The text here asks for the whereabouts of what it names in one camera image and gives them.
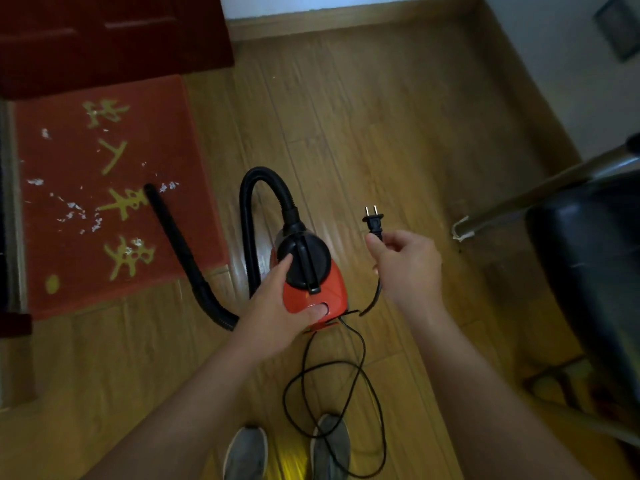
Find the black leather seat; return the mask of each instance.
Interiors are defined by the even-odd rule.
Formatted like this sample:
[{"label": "black leather seat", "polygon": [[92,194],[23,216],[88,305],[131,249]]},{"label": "black leather seat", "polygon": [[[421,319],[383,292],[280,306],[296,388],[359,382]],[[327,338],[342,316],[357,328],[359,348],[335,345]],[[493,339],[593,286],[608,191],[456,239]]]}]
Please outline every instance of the black leather seat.
[{"label": "black leather seat", "polygon": [[640,171],[557,193],[526,223],[567,322],[640,426]]}]

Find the wall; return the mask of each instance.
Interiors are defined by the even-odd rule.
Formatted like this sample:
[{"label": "wall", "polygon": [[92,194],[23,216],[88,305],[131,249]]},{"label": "wall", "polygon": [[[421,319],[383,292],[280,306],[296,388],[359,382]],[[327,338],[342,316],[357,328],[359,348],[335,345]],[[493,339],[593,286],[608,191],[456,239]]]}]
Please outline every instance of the wall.
[{"label": "wall", "polygon": [[344,6],[371,5],[402,0],[221,0],[225,17],[249,18],[252,16],[277,15],[297,11],[338,8]]},{"label": "wall", "polygon": [[640,132],[640,54],[622,64],[602,37],[606,1],[487,0],[583,159]]}]

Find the door panel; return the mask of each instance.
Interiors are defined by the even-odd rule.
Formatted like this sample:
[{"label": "door panel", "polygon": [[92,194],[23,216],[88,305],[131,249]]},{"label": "door panel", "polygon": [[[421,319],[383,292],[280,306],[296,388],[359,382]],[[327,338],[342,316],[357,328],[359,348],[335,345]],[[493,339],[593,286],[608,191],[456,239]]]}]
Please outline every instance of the door panel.
[{"label": "door panel", "polygon": [[230,66],[220,0],[0,0],[0,96]]}]

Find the yellow dot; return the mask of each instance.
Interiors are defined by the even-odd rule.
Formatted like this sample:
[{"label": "yellow dot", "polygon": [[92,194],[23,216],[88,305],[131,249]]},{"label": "yellow dot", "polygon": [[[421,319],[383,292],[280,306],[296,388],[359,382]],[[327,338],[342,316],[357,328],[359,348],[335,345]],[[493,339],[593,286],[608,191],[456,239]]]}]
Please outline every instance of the yellow dot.
[{"label": "yellow dot", "polygon": [[52,274],[44,283],[47,293],[54,294],[60,289],[60,278],[57,274]]}]

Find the vacuum cleaner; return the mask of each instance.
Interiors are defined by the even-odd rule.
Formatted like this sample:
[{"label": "vacuum cleaner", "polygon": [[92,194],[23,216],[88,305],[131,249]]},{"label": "vacuum cleaner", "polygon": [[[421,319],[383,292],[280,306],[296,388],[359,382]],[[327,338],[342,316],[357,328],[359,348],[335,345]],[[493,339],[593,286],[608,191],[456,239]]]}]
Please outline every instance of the vacuum cleaner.
[{"label": "vacuum cleaner", "polygon": [[[282,406],[284,408],[285,415],[291,425],[301,434],[308,438],[318,440],[322,439],[326,442],[329,453],[333,457],[335,464],[350,476],[356,478],[372,478],[382,471],[385,462],[387,460],[387,439],[385,435],[385,422],[382,416],[382,407],[380,400],[376,394],[375,389],[371,384],[371,381],[367,377],[366,372],[363,370],[364,361],[367,353],[366,344],[363,336],[344,320],[345,315],[358,314],[363,316],[367,314],[373,306],[375,306],[378,298],[380,297],[380,280],[378,280],[378,287],[373,297],[371,304],[363,311],[360,310],[348,310],[349,302],[347,298],[347,290],[344,286],[342,274],[340,269],[336,265],[335,261],[331,258],[331,252],[322,239],[316,236],[313,232],[309,231],[304,223],[300,220],[300,213],[298,208],[293,202],[291,192],[285,185],[281,177],[276,172],[265,167],[255,167],[249,170],[240,185],[240,222],[242,225],[242,239],[244,247],[244,261],[246,264],[246,274],[249,283],[249,296],[258,290],[260,286],[260,268],[258,267],[258,256],[255,246],[255,231],[253,228],[253,216],[251,211],[251,196],[253,188],[258,182],[265,182],[271,188],[276,195],[278,202],[280,202],[280,208],[282,210],[282,220],[284,222],[281,231],[276,236],[274,248],[271,250],[271,259],[269,265],[271,268],[277,265],[279,261],[284,259],[287,254],[293,255],[293,261],[291,268],[287,272],[287,279],[282,293],[282,300],[284,306],[290,313],[298,313],[304,310],[308,306],[318,305],[324,303],[327,306],[328,313],[318,322],[311,325],[308,331],[314,332],[309,339],[302,357],[302,370],[299,374],[293,377],[284,388],[282,394]],[[196,261],[189,249],[187,242],[180,233],[180,229],[175,224],[169,209],[165,205],[160,193],[156,190],[153,184],[147,184],[144,186],[145,194],[151,207],[156,213],[160,224],[164,229],[173,251],[175,252],[180,265],[189,279],[193,294],[199,306],[204,312],[210,316],[213,322],[217,323],[221,327],[227,330],[233,330],[238,323],[238,316],[224,306],[220,304],[208,282],[204,279]],[[369,209],[365,208],[365,217],[363,222],[366,222],[369,231],[378,236],[382,240],[382,225],[381,220],[383,215],[378,213],[378,209],[374,206],[374,213],[369,214]],[[323,330],[332,325],[341,323],[349,331],[356,334],[362,343],[362,357],[359,363],[350,362],[348,360],[332,360],[329,362],[323,362],[311,367],[307,367],[307,357],[311,343],[316,336],[316,332]],[[351,384],[349,395],[340,412],[340,419],[344,418],[344,415],[349,407],[353,391],[356,386],[356,382],[359,377],[363,377],[366,386],[369,388],[371,395],[375,401],[375,405],[378,411],[378,418],[380,420],[380,433],[382,438],[382,460],[380,466],[372,473],[366,475],[358,475],[349,471],[347,467],[340,464],[335,453],[333,452],[327,436],[329,436],[339,425],[340,421],[335,423],[335,426],[329,431],[323,431],[318,425],[318,418],[316,418],[311,411],[307,400],[307,393],[305,389],[305,375],[309,372],[318,370],[322,367],[328,367],[331,365],[346,364],[356,369],[356,375]],[[300,381],[302,398],[309,414],[309,417],[313,420],[319,433],[309,433],[304,431],[300,425],[292,418],[289,408],[287,407],[287,394],[291,386]]]},{"label": "vacuum cleaner", "polygon": [[[260,269],[255,245],[255,231],[251,211],[253,188],[258,182],[265,182],[276,195],[282,209],[284,225],[276,236],[275,247],[271,250],[270,267],[273,268],[287,254],[293,255],[291,268],[287,272],[287,280],[282,295],[284,306],[290,313],[298,313],[308,306],[324,303],[328,313],[313,324],[309,331],[318,331],[337,323],[336,319],[350,313],[364,315],[375,305],[380,296],[380,281],[370,306],[364,312],[348,311],[347,290],[340,269],[331,258],[329,248],[316,234],[309,231],[300,220],[300,213],[293,202],[289,188],[281,177],[266,167],[255,167],[249,170],[240,185],[240,222],[244,247],[244,261],[249,284],[249,296],[260,286]],[[169,209],[153,184],[144,186],[149,204],[164,229],[180,265],[189,279],[193,294],[199,306],[210,316],[213,322],[227,330],[233,330],[238,316],[220,304],[189,249],[187,242],[175,224]],[[370,231],[382,238],[380,221],[383,217],[375,213],[369,215],[368,209],[363,221],[367,222]]]}]

